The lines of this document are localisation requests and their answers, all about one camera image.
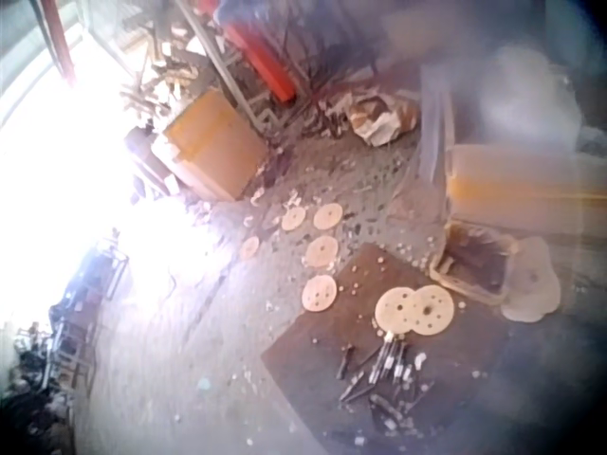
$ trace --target dark wooden board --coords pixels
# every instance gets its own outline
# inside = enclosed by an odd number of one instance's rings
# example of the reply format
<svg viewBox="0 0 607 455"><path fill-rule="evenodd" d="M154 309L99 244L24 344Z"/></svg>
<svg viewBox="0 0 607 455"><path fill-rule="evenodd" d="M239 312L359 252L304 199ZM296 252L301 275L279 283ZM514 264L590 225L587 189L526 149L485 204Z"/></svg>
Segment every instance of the dark wooden board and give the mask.
<svg viewBox="0 0 607 455"><path fill-rule="evenodd" d="M383 264L377 262L380 256L385 260ZM358 268L356 272L352 272L354 265ZM341 348L347 343L356 346L352 361L352 365L356 365L381 343L371 323L379 297L396 286L416 289L432 282L371 244L360 248L336 280L345 287L344 292L327 311L304 313L295 320L263 353L267 370L329 453L381 454L394 453L399 446L406 446L408 451L415 447L427 448L432 436L439 434L476 393L482 379L475 379L471 373L491 369L507 340L506 322L484 304L451 293L456 305L464 300L467 307L464 311L456 309L455 318L445 332L433 337L407 335L412 345L408 358L413 361L420 352L428 356L421 383L434 381L434 386L409 414L424 437L404 434L387 437L374 425L366 398L353 402L350 409L340 409L338 398L347 386L347 381L335 377ZM353 296L351 290L355 282L359 288ZM317 344L312 343L313 338L318 340ZM383 384L379 392L391 398L392 390L391 385ZM354 446L357 434L367 438L366 446Z"/></svg>

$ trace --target red object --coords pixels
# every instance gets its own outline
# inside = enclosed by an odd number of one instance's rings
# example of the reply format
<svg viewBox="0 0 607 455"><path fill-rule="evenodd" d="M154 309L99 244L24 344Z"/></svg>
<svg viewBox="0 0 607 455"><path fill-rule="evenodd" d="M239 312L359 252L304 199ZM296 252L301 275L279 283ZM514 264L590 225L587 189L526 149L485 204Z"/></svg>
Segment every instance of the red object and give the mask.
<svg viewBox="0 0 607 455"><path fill-rule="evenodd" d="M69 47L65 40L64 26L61 23L57 4L55 3L55 0L41 0L40 3L42 4L43 14L45 16L46 25L48 26L50 42L55 47L55 55L57 55L57 60L61 67L59 70L67 83L74 86L76 83L76 71L74 71L74 64L69 55Z"/></svg>
<svg viewBox="0 0 607 455"><path fill-rule="evenodd" d="M198 0L198 7L212 16L218 3L217 0ZM278 100L288 102L295 98L295 84L267 49L261 36L244 24L222 26L222 29L226 37L247 57Z"/></svg>

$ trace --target metal pole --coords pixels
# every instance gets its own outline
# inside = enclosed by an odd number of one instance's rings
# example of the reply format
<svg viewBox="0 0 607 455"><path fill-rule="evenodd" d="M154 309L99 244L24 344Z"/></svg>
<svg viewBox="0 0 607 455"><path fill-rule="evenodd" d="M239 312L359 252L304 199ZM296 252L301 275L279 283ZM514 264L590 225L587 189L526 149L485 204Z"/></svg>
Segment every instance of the metal pole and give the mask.
<svg viewBox="0 0 607 455"><path fill-rule="evenodd" d="M175 0L175 2L177 3L177 6L179 7L179 9L181 9L181 12L183 12L183 15L185 16L186 20L190 24L190 27L192 27L193 32L196 34L196 37L200 40L200 43L202 44L202 46L204 46L205 51L207 52L207 55L209 56L209 58L215 65L215 68L217 68L217 71L219 72L221 79L223 79L224 82L226 83L226 86L228 87L228 89L230 90L230 92L232 93L234 98L236 99L236 102L241 107L241 109L243 111L245 111L245 114L247 114L247 117L250 120L250 122L253 124L253 127L257 131L261 132L262 131L261 122L257 119L257 117L255 117L255 114L253 113L250 106L248 105L247 99L243 95L243 92L240 91L238 84L236 83L234 78L231 76L226 65L221 60L221 55L219 54L219 50L217 49L217 46L215 45L213 38L211 36L209 36L209 34L207 33L207 30L205 30L202 27L202 24L200 24L200 21L198 20L196 15L193 13L192 8L190 8L190 5L188 4L188 0Z"/></svg>
<svg viewBox="0 0 607 455"><path fill-rule="evenodd" d="M72 58L69 55L69 47L65 40L64 26L61 23L61 17L57 10L57 4L55 0L41 0L43 15L48 25L48 33L50 35L50 41L55 48L55 53L59 64L62 68L62 73L71 86L76 83L76 72L74 71L74 64Z"/></svg>

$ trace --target sanding disc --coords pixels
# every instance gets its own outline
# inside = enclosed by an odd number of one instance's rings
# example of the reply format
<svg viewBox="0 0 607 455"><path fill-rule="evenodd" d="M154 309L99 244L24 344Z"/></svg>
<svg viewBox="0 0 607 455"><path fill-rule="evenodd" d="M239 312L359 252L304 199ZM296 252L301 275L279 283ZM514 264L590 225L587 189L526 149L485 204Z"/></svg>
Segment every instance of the sanding disc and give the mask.
<svg viewBox="0 0 607 455"><path fill-rule="evenodd" d="M341 205L334 202L322 206L314 215L314 227L320 230L327 230L336 225L343 215Z"/></svg>
<svg viewBox="0 0 607 455"><path fill-rule="evenodd" d="M252 258L255 256L257 248L259 248L259 237L253 236L247 238L240 247L240 259L245 261Z"/></svg>
<svg viewBox="0 0 607 455"><path fill-rule="evenodd" d="M552 268L548 245L542 238L519 241L508 288L507 301L501 308L507 319L537 322L559 308L561 284Z"/></svg>
<svg viewBox="0 0 607 455"><path fill-rule="evenodd" d="M307 311L326 310L338 295L338 286L329 275L318 275L305 284L302 305Z"/></svg>
<svg viewBox="0 0 607 455"><path fill-rule="evenodd" d="M305 219L305 209L303 207L294 207L290 209L285 216L281 226L284 230L289 231L298 228Z"/></svg>
<svg viewBox="0 0 607 455"><path fill-rule="evenodd" d="M338 250L338 241L333 237L323 235L307 247L305 261L312 267L326 267L335 261Z"/></svg>
<svg viewBox="0 0 607 455"><path fill-rule="evenodd" d="M441 333L455 314L451 294L435 284L417 289L406 303L407 320L411 320L412 330L420 335Z"/></svg>
<svg viewBox="0 0 607 455"><path fill-rule="evenodd" d="M395 335L411 330L411 321L405 316L407 300L414 293L409 287L394 287L377 301L376 322L386 332Z"/></svg>

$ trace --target dusty floor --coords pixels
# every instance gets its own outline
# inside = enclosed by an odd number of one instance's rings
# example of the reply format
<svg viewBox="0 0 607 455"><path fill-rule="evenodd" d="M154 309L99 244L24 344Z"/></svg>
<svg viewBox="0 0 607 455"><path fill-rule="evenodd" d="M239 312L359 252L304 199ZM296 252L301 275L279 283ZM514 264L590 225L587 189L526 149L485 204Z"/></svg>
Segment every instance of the dusty floor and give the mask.
<svg viewBox="0 0 607 455"><path fill-rule="evenodd" d="M219 204L208 223L194 223L174 200L138 208L120 239L131 263L103 308L92 393L78 400L79 453L323 453L260 354L303 311L301 291L314 272L301 258L318 235L311 218L320 200L352 213L335 233L340 264L365 241L426 251L426 238L439 226L386 220L413 145L413 137L377 150L353 136L337 143L309 139L259 207ZM293 189L310 206L304 224L269 235ZM250 215L252 226L245 227ZM255 258L240 262L238 248L251 233L263 242ZM512 325L495 371L487 372L461 418L432 442L434 453L508 453L521 442L531 449L558 424L549 419L555 410L568 412L592 398L597 375L607 367L600 347L607 312L593 304L604 298L600 283L607 274L596 252L561 246L552 253L555 263L585 277L584 292L564 283L558 315Z"/></svg>

